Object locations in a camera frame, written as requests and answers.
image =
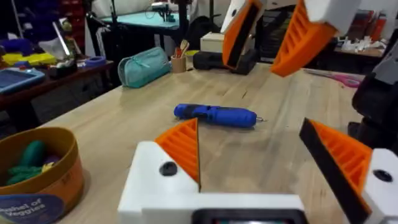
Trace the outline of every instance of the round cardboard box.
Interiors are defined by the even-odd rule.
[[[5,186],[27,145],[44,142],[47,154],[61,158],[51,169]],[[73,133],[64,128],[37,128],[0,141],[0,217],[20,223],[49,223],[69,212],[83,193],[83,172]]]

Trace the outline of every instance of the pink scissors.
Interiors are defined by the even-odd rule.
[[[336,81],[341,82],[347,87],[351,88],[357,88],[359,87],[359,84],[361,84],[362,80],[354,78],[349,75],[338,75],[338,74],[332,74],[331,72],[325,72],[325,71],[319,71],[319,70],[311,70],[311,69],[304,69],[305,72],[308,72],[309,74],[312,75],[319,75],[323,77],[328,77],[331,79],[334,79]]]

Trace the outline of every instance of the wooden tabletop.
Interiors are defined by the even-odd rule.
[[[44,82],[39,85],[35,85],[31,88],[27,88],[25,90],[18,91],[17,93],[13,93],[10,95],[0,95],[0,110],[4,110],[8,106],[19,103],[21,101],[30,101],[37,96],[40,96],[66,83],[73,82],[79,78],[84,78],[96,73],[109,70],[112,66],[113,62],[107,61],[105,65],[91,68],[79,68],[75,73],[58,80],[51,79],[46,74]]]
[[[140,89],[117,88],[44,125],[75,133],[85,169],[83,199],[61,223],[116,223],[137,143],[175,126],[177,104],[198,103],[248,108],[265,119],[251,130],[200,123],[203,192],[298,194],[310,223],[340,224],[343,212],[299,130],[304,117],[341,131],[360,121],[354,92],[303,71],[281,78],[266,64],[248,76],[193,70]]]
[[[365,56],[370,56],[370,57],[382,57],[383,52],[380,51],[379,49],[375,48],[368,48],[362,51],[355,52],[354,50],[343,50],[341,47],[336,47],[335,51],[337,52],[343,52],[347,54],[356,54],[356,55],[365,55]]]

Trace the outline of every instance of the black screw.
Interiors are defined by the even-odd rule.
[[[159,172],[165,177],[173,176],[177,173],[177,165],[174,162],[165,162]]]
[[[384,170],[374,170],[373,174],[381,181],[392,182],[392,176]]]

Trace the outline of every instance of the screwdriver handle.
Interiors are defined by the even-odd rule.
[[[221,106],[179,104],[174,109],[174,115],[182,119],[199,118],[211,124],[239,128],[250,128],[257,122],[255,112]]]

